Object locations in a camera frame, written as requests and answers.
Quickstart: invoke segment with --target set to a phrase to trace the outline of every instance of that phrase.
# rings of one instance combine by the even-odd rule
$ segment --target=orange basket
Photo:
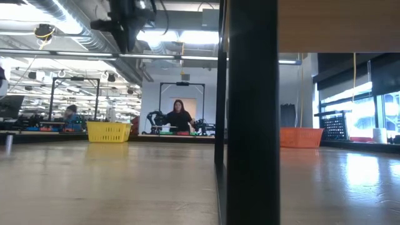
[[[285,148],[318,148],[324,129],[281,128],[281,147]]]

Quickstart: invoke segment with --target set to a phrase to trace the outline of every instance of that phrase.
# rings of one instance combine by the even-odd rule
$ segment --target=red object
[[[313,128],[281,128],[281,147],[286,148],[318,148],[324,129]]]
[[[373,141],[371,137],[350,137],[350,140],[357,142],[365,142],[365,143]]]
[[[187,131],[185,131],[185,132],[177,132],[176,133],[177,135],[190,135],[190,132],[187,132]]]

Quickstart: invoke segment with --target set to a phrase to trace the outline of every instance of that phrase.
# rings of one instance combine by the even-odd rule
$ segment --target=plastic basket
[[[130,124],[87,122],[87,134],[92,143],[123,143],[128,140],[130,131]]]
[[[285,148],[318,148],[324,129],[281,128],[281,147]]]

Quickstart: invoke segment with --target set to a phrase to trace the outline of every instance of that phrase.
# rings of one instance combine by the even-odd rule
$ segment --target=monitor
[[[6,96],[0,100],[0,118],[18,118],[24,96]]]

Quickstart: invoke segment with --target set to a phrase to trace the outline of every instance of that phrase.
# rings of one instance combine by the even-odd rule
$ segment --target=black shirt
[[[170,112],[167,114],[167,122],[171,126],[176,126],[177,128],[169,128],[171,132],[179,131],[190,131],[188,122],[192,121],[192,117],[187,111],[183,112]]]

